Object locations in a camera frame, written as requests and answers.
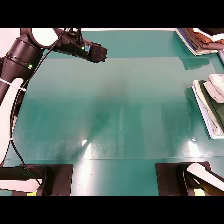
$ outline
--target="green table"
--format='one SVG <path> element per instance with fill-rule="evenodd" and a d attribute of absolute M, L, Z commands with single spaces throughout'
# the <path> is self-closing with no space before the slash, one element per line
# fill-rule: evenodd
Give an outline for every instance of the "green table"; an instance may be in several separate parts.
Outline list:
<path fill-rule="evenodd" d="M 72 195 L 158 195 L 157 162 L 207 160 L 224 176 L 224 142 L 209 138 L 191 90 L 194 79 L 223 73 L 216 54 L 193 56 L 174 32 L 84 37 L 108 59 L 52 53 L 43 63 L 14 132 L 27 163 L 74 164 Z M 19 163 L 10 147 L 5 166 Z"/>

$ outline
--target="glossy surface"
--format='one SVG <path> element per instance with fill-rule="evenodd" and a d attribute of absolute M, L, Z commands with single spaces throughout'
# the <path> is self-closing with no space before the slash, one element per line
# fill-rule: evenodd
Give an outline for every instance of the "glossy surface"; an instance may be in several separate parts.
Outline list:
<path fill-rule="evenodd" d="M 109 49 L 106 63 L 53 53 L 28 87 L 14 133 L 27 162 L 73 163 L 72 195 L 158 195 L 161 161 L 208 160 L 224 176 L 224 142 L 209 138 L 191 90 L 223 72 L 216 55 L 193 56 L 173 32 L 85 38 Z M 5 165 L 18 163 L 10 147 Z"/>

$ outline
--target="black cable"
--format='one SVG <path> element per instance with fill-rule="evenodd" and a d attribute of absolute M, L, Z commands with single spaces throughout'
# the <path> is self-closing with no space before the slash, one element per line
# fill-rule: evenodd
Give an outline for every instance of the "black cable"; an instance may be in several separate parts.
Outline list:
<path fill-rule="evenodd" d="M 32 77 L 35 75 L 35 73 L 37 72 L 37 70 L 39 69 L 39 67 L 41 66 L 41 64 L 43 63 L 43 61 L 46 59 L 46 57 L 51 53 L 51 51 L 53 50 L 53 48 L 57 45 L 57 43 L 61 40 L 62 36 L 64 35 L 64 33 L 66 32 L 66 28 L 64 28 L 63 32 L 61 33 L 61 35 L 58 37 L 58 39 L 53 43 L 53 45 L 50 47 L 50 49 L 48 50 L 48 52 L 42 57 L 42 59 L 40 60 L 39 64 L 37 65 L 36 69 L 34 70 L 34 72 L 32 73 L 32 75 L 30 76 L 29 79 L 27 79 L 23 85 L 21 86 L 21 89 L 24 88 L 26 86 L 26 84 L 32 79 Z M 38 179 L 33 175 L 33 173 L 36 174 L 36 172 L 32 171 L 30 172 L 30 169 L 27 167 L 26 163 L 24 162 L 22 156 L 20 155 L 19 151 L 16 148 L 16 145 L 13 141 L 13 120 L 14 120 L 14 114 L 15 114 L 15 109 L 16 109 L 16 102 L 18 100 L 18 97 L 21 93 L 21 89 L 19 89 L 17 96 L 15 98 L 15 101 L 13 103 L 13 109 L 12 109 L 12 113 L 11 113 L 11 117 L 10 117 L 10 142 L 12 144 L 12 147 L 14 149 L 14 151 L 16 152 L 17 156 L 19 157 L 19 159 L 21 160 L 24 168 L 27 170 L 27 172 L 37 181 L 37 183 L 39 184 L 39 186 L 42 188 L 44 194 L 47 196 L 46 192 L 44 191 L 44 188 L 42 187 L 42 185 L 40 184 L 40 182 L 38 181 Z"/>

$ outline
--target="green cloth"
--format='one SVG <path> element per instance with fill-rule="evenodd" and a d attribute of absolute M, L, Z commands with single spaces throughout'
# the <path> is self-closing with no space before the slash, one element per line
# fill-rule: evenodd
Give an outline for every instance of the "green cloth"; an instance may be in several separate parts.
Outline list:
<path fill-rule="evenodd" d="M 204 84 L 205 81 L 201 80 L 199 81 L 200 87 L 201 87 L 201 91 L 211 109 L 211 111 L 213 112 L 213 114 L 215 115 L 220 127 L 222 128 L 223 132 L 224 132 L 224 103 L 217 103 L 208 93 L 208 91 L 206 90 Z"/>

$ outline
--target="stack of cloth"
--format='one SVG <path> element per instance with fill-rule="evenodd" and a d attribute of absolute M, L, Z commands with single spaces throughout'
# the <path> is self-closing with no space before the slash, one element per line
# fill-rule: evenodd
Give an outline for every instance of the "stack of cloth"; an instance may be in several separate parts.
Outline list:
<path fill-rule="evenodd" d="M 193 91 L 212 139 L 224 139 L 224 74 L 193 81 Z"/>
<path fill-rule="evenodd" d="M 217 53 L 218 50 L 223 50 L 224 33 L 215 35 L 214 32 L 211 34 L 211 30 L 209 32 L 207 29 L 213 28 L 177 28 L 176 33 L 194 55 Z"/>

